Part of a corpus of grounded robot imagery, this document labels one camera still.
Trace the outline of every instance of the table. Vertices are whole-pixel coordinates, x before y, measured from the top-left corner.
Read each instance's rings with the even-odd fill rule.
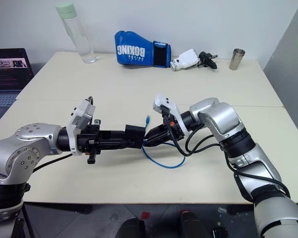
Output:
[[[34,122],[67,125],[76,100],[19,100],[0,120],[0,139],[19,127]],[[162,122],[161,116],[141,102],[104,100],[96,105],[94,117],[101,129],[122,130],[125,124],[150,127]],[[189,105],[180,105],[181,112]],[[234,106],[253,139],[266,152],[298,202],[298,130],[283,107]],[[193,140],[209,135],[203,129]],[[157,161],[175,165],[181,156],[173,147],[148,148]],[[40,163],[60,157],[47,156]],[[24,200],[56,203],[246,203],[227,168],[224,155],[213,147],[188,157],[177,169],[164,169],[148,160],[139,149],[102,151],[95,165],[87,156],[72,156],[34,173],[31,190]]]
[[[77,53],[57,52],[18,95],[18,100],[81,100],[152,104],[157,93],[177,104],[191,105],[208,97],[233,106],[281,107],[282,103],[255,60],[243,60],[229,70],[229,60],[214,59],[217,70],[125,66],[114,54],[98,54],[98,61],[83,63]]]

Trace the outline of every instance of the floor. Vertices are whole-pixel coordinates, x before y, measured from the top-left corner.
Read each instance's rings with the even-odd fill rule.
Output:
[[[230,215],[225,204],[93,205],[89,214],[26,204],[26,210],[36,238],[114,238],[133,217],[144,220],[148,238],[177,238],[176,219],[185,210],[196,214],[210,235],[221,226],[230,238],[258,238],[253,211]]]

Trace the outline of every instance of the blue boxing glove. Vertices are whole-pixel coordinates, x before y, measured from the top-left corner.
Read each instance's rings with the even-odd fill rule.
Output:
[[[120,64],[170,67],[171,47],[167,43],[150,42],[132,31],[115,34],[117,61]]]

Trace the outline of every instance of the clear plastic bottle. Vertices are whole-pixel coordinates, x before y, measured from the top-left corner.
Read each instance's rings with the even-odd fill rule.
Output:
[[[88,38],[79,21],[79,18],[77,17],[73,3],[57,3],[55,8],[63,21],[66,32],[76,46],[77,52],[81,56],[81,59],[85,63],[95,62],[97,59],[96,55],[89,45]]]

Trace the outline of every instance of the metal cup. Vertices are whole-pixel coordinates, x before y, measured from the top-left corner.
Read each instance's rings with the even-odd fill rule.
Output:
[[[241,62],[244,54],[245,54],[245,50],[234,49],[232,59],[230,60],[229,69],[237,70],[239,63]]]

